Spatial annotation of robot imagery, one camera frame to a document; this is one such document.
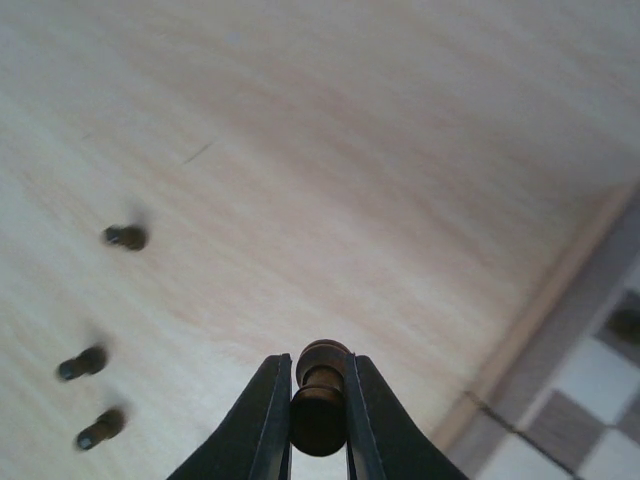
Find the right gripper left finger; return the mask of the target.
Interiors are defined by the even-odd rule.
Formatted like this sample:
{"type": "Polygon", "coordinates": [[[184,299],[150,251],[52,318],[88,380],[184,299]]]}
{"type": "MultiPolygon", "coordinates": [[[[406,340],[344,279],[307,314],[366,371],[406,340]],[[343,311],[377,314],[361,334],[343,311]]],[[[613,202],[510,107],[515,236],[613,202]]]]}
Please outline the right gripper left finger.
{"type": "Polygon", "coordinates": [[[171,479],[289,479],[291,477],[291,357],[270,355],[217,429],[171,479]]]}

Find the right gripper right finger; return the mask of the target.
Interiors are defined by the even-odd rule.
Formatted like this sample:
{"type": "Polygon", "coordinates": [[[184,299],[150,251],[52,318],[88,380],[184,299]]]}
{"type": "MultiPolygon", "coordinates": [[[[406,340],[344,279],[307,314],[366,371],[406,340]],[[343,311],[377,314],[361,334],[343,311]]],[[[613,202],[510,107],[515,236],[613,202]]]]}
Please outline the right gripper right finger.
{"type": "Polygon", "coordinates": [[[344,388],[350,479],[467,479],[421,432],[369,357],[346,357],[344,388]]]}

